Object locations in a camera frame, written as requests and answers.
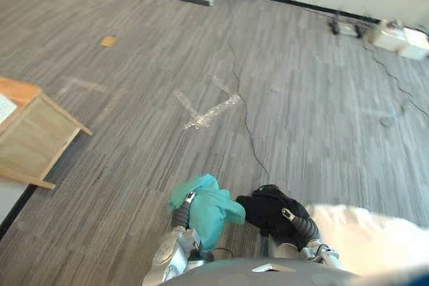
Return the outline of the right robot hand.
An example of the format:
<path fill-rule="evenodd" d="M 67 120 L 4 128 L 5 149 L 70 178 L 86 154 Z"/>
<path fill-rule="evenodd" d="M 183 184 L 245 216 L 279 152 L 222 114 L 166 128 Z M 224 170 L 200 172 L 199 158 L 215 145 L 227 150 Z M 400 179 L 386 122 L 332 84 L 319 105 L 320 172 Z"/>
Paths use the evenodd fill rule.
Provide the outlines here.
<path fill-rule="evenodd" d="M 319 229 L 311 217 L 295 216 L 287 208 L 282 208 L 281 213 L 291 226 L 288 236 L 299 250 L 306 247 L 310 242 L 320 239 Z"/>

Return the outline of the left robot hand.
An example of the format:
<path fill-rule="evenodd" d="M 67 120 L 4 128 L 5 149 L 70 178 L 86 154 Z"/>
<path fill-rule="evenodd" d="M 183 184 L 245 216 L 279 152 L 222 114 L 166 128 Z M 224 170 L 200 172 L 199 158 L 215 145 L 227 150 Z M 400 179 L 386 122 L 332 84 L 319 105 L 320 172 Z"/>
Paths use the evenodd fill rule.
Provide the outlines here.
<path fill-rule="evenodd" d="M 193 191 L 189 192 L 180 207 L 172 211 L 171 228 L 178 234 L 179 244 L 187 254 L 200 252 L 201 248 L 198 232 L 189 226 L 190 208 L 195 195 Z"/>

